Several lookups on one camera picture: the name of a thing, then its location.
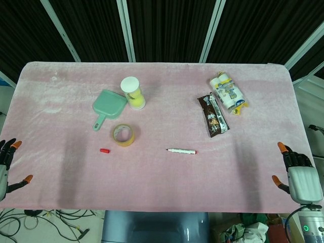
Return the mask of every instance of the yellow and white package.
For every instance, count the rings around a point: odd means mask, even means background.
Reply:
[[[218,76],[213,78],[209,84],[212,86],[215,95],[231,114],[240,115],[241,108],[249,106],[242,92],[226,73],[219,72]]]

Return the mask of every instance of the green dustpan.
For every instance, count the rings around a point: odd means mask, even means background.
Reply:
[[[93,103],[93,110],[99,114],[99,117],[92,129],[99,130],[106,118],[116,119],[119,117],[126,103],[127,99],[124,96],[109,90],[102,90],[95,103]]]

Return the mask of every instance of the dustpan handle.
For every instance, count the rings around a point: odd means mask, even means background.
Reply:
[[[94,131],[99,130],[99,129],[101,128],[101,125],[102,125],[103,122],[105,121],[105,119],[106,119],[106,116],[103,115],[103,114],[100,114],[100,115],[98,116],[98,119],[96,120],[96,122],[93,124],[92,129],[93,129]]]

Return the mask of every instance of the white cloth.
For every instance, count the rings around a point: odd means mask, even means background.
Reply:
[[[234,241],[235,243],[263,243],[268,226],[262,223],[255,223],[245,228],[242,238]]]

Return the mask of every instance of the orange fingertip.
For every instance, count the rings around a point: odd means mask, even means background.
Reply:
[[[275,183],[276,186],[280,186],[282,184],[282,182],[279,180],[279,178],[277,176],[272,176],[272,180]]]
[[[283,143],[278,142],[278,147],[279,147],[281,153],[288,153],[288,149],[286,148],[286,146]]]
[[[33,178],[33,175],[29,175],[25,179],[23,179],[23,181],[27,181],[27,183],[29,184],[32,178]]]
[[[18,149],[20,147],[20,145],[22,144],[22,141],[18,141],[15,142],[13,145],[11,145],[10,147],[14,147],[15,149]]]

